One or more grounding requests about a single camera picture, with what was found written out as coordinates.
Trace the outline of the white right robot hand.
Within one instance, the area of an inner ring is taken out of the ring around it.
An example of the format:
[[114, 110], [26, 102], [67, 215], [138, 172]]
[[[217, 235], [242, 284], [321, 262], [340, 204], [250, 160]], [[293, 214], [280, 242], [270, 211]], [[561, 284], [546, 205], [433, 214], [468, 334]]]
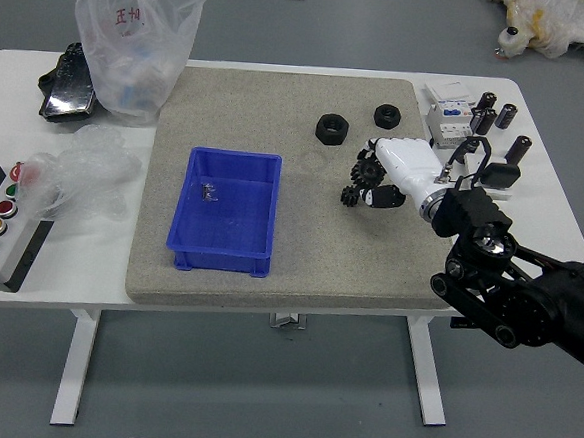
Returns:
[[395, 208], [410, 198], [421, 218], [430, 222], [450, 187], [446, 172], [424, 139], [378, 138], [364, 144], [341, 201], [362, 201], [371, 208]]

